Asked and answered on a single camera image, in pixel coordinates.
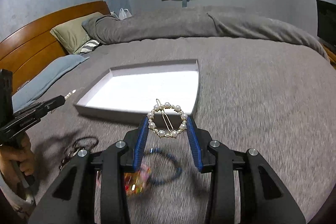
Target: black and white striped fabric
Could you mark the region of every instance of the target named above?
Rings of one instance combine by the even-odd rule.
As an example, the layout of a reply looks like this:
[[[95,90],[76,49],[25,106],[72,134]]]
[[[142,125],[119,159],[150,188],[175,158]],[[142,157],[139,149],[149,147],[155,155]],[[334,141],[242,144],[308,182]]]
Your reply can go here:
[[[81,49],[81,51],[80,51],[79,54],[83,55],[83,54],[92,52],[98,46],[99,46],[99,42],[97,40],[95,40],[95,39],[91,39],[91,40],[89,40],[88,42],[86,42],[84,44],[84,46],[82,47],[82,49]]]

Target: blue pillow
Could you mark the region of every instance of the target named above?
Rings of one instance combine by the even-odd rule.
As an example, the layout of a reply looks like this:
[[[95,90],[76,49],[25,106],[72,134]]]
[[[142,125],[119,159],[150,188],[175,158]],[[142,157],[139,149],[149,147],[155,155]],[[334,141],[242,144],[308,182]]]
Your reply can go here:
[[[12,96],[14,112],[32,104],[62,75],[86,59],[88,57],[70,54],[52,61],[43,71]]]

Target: round pearl hair clip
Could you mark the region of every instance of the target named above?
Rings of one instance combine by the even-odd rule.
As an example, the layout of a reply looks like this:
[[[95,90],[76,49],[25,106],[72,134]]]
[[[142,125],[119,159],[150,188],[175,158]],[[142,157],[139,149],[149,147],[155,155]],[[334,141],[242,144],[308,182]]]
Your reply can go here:
[[[185,114],[182,111],[182,109],[181,109],[181,107],[179,105],[174,106],[174,105],[171,105],[169,102],[166,102],[166,103],[164,103],[164,105],[162,105],[161,102],[159,101],[159,99],[156,99],[156,102],[157,102],[157,104],[147,114],[147,117],[148,117],[148,128],[151,129],[151,130],[153,130],[153,132],[155,134],[157,134],[160,138],[162,138],[162,137],[176,138],[179,134],[181,134],[184,130],[187,129],[186,120],[188,118],[188,115]],[[174,111],[176,111],[176,112],[178,112],[180,114],[182,123],[181,123],[181,125],[180,125],[180,127],[179,127],[178,130],[175,130],[173,128],[173,126],[172,126],[172,124],[171,124],[171,122],[170,122],[167,114],[164,111],[165,109],[173,109]],[[165,122],[165,124],[167,126],[168,131],[169,131],[168,133],[165,133],[163,130],[158,130],[156,128],[155,123],[153,122],[155,112],[159,112],[159,111],[162,113],[163,120],[164,120],[164,122]]]

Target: white plastic bag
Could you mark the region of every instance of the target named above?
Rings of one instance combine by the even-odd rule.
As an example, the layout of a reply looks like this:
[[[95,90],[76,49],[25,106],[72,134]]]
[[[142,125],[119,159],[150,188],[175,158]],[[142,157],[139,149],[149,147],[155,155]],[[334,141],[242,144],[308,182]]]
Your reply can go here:
[[[132,15],[131,15],[131,13],[128,9],[123,9],[123,8],[120,9],[120,12],[119,12],[119,19],[120,20],[123,20],[123,19],[131,17],[131,16]]]

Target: metal bolt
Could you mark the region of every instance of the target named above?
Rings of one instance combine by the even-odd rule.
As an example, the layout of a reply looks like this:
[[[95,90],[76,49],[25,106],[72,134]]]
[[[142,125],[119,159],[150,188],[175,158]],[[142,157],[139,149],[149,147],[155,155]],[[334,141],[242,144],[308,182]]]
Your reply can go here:
[[[80,157],[85,157],[87,155],[87,151],[85,149],[79,150],[77,155]]]
[[[249,149],[249,154],[251,156],[256,156],[258,154],[258,150],[257,149],[254,149],[254,148],[250,148]]]
[[[123,148],[126,145],[124,141],[119,141],[115,143],[115,146],[118,148]]]
[[[219,145],[220,145],[219,141],[213,140],[213,141],[210,142],[210,146],[212,146],[212,147],[218,147]]]

